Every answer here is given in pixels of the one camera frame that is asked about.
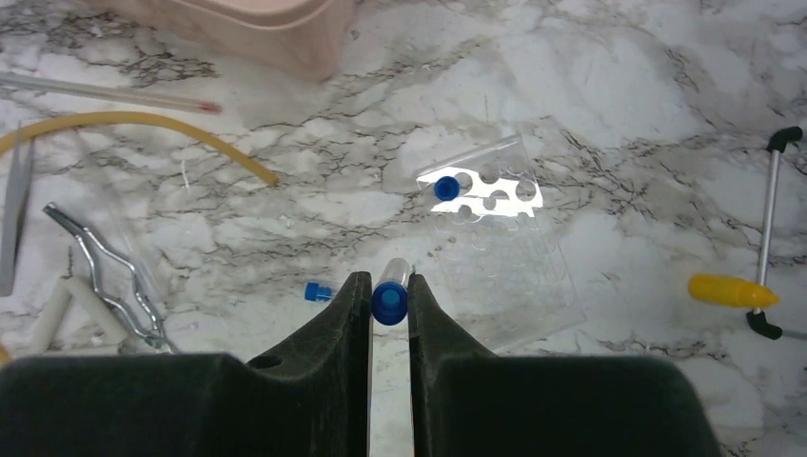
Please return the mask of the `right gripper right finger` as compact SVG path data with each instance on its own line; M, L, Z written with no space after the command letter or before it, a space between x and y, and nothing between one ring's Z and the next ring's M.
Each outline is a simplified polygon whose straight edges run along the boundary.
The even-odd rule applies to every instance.
M647 356L499 356L408 284L418 456L718 456L699 398Z

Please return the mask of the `pink plastic bin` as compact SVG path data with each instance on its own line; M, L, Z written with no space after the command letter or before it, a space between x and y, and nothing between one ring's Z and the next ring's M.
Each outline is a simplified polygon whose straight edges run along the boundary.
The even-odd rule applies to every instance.
M322 81L337 68L354 18L352 0L90 1L141 25Z

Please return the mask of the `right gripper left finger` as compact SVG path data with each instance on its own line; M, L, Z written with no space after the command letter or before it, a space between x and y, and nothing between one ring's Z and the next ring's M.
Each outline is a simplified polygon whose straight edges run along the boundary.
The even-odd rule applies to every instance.
M371 277L247 362L38 356L1 371L5 456L365 456Z

